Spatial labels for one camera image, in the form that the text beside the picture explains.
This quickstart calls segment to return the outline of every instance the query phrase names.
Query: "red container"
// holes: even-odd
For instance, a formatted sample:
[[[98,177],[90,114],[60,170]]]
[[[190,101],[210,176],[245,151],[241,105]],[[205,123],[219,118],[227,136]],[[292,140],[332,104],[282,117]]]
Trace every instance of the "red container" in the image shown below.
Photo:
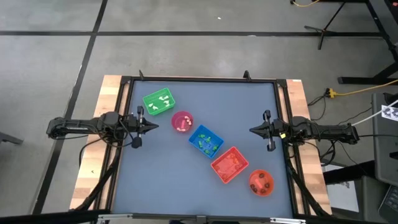
[[[193,126],[193,116],[186,111],[179,111],[172,117],[172,126],[176,131],[185,133]]]
[[[235,146],[228,149],[228,151],[211,163],[211,167],[218,174],[224,184],[231,181],[248,165],[249,162]]]
[[[274,179],[265,170],[255,170],[250,174],[249,185],[253,193],[265,197],[272,193],[274,189]]]

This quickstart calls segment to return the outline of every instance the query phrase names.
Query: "plastic bin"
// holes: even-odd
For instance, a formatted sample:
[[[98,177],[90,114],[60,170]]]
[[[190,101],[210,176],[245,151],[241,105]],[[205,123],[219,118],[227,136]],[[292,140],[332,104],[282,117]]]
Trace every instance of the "plastic bin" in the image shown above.
[[[224,144],[224,140],[203,125],[200,125],[191,135],[189,142],[210,159],[216,155]]]
[[[157,115],[163,111],[171,109],[175,105],[175,100],[169,90],[164,88],[150,95],[144,96],[145,107],[150,115]]]
[[[233,146],[211,163],[211,167],[224,184],[235,178],[249,165],[239,150]]]

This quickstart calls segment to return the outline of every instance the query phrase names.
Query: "wooden platform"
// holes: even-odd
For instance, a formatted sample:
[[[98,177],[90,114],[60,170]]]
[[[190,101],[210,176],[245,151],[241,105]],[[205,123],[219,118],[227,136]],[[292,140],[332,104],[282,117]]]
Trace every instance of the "wooden platform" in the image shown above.
[[[104,76],[93,115],[94,117],[100,116],[108,111],[114,111],[121,77],[121,75]],[[123,113],[124,111],[124,105],[126,104],[127,98],[127,86],[128,85],[126,85],[123,90],[119,113]],[[309,118],[310,115],[301,80],[287,80],[287,87],[293,116],[304,116]],[[279,89],[279,94],[282,102],[282,114],[284,115],[284,120],[288,121],[282,88]],[[98,136],[90,136],[88,138],[88,142],[96,139],[98,139]],[[98,141],[85,149],[70,208],[79,206],[98,183],[105,154],[105,147],[106,144],[104,142]],[[326,191],[325,181],[323,180],[318,151],[310,144],[300,146],[299,149],[305,185],[322,208],[331,214],[329,198]],[[107,189],[108,186],[104,188],[99,208],[105,207]],[[297,198],[298,211],[299,213],[304,214],[301,193],[296,185],[295,194]]]

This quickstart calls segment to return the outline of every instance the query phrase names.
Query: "pink bowl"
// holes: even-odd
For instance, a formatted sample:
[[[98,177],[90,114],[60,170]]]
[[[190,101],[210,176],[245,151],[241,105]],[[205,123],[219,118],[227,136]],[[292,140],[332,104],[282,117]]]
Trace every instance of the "pink bowl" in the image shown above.
[[[186,133],[193,126],[193,116],[186,111],[179,111],[172,117],[172,126],[176,131]]]

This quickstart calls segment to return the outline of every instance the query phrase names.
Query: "blue container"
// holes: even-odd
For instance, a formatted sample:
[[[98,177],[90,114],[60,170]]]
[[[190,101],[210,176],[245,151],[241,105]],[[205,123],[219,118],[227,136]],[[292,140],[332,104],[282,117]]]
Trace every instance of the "blue container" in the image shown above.
[[[223,145],[224,140],[203,125],[200,125],[189,138],[189,142],[204,155],[212,159]]]

